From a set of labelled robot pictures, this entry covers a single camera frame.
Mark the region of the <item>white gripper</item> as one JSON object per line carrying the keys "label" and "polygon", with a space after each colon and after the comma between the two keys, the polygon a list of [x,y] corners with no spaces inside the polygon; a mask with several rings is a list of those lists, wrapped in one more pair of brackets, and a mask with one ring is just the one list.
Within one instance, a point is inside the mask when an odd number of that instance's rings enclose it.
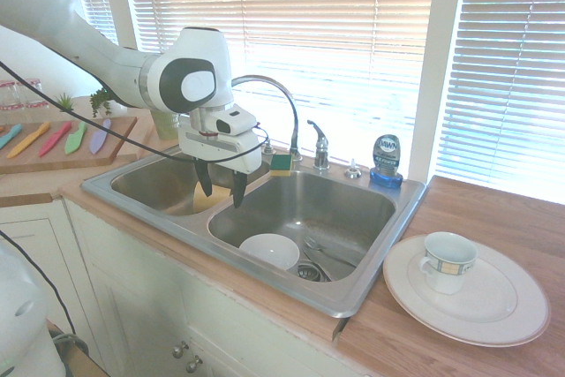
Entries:
{"label": "white gripper", "polygon": [[207,197],[213,193],[213,184],[208,173],[208,162],[221,161],[220,164],[233,171],[232,198],[234,208],[239,208],[245,196],[247,175],[261,165],[259,140],[253,131],[237,136],[219,133],[208,137],[194,130],[190,124],[179,126],[178,141],[181,150],[194,158],[194,168],[200,187]]}

